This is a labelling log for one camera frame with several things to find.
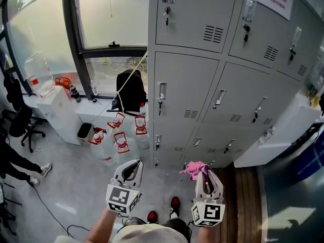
red shoe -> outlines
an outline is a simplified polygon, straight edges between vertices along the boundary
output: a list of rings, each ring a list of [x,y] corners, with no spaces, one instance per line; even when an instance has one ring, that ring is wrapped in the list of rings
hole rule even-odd
[[[180,213],[180,200],[176,196],[173,197],[172,200],[171,200],[170,218],[171,218],[171,214],[172,213],[176,213],[177,216],[179,217],[179,213]]]
[[[157,223],[157,213],[155,211],[150,211],[150,213],[147,215],[147,222]]]

ventilation slot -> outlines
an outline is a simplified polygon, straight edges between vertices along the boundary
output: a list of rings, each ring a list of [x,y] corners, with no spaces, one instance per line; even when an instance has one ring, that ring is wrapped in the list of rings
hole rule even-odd
[[[272,122],[272,119],[267,118],[264,120],[263,124],[270,124],[270,122]]]
[[[277,56],[278,50],[268,46],[267,51],[264,54],[264,58],[274,61]]]
[[[196,119],[197,114],[198,114],[197,111],[186,110],[184,112],[184,117],[185,118],[193,118],[193,119]]]
[[[230,122],[238,122],[241,119],[242,115],[232,115],[231,119],[229,119]]]
[[[204,40],[208,42],[221,43],[224,29],[206,25]]]
[[[297,74],[303,76],[305,74],[306,70],[307,70],[307,67],[305,67],[304,65],[301,65]]]

red label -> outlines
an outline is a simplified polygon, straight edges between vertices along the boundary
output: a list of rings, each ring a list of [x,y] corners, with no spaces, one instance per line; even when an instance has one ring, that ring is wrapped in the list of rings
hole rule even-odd
[[[38,79],[36,78],[36,79],[32,80],[31,83],[32,83],[33,85],[37,85],[39,82],[38,82]]]

tree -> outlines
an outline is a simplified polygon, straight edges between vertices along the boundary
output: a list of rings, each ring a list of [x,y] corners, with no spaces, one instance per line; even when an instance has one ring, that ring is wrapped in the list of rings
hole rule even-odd
[[[24,0],[8,0],[8,16],[11,19],[24,6]]]

small trash bin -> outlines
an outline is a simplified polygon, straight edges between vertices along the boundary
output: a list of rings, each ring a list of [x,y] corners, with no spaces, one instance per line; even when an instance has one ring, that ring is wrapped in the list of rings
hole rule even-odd
[[[92,124],[84,123],[79,129],[77,137],[80,139],[81,143],[89,144],[89,140],[92,139],[94,133]]]

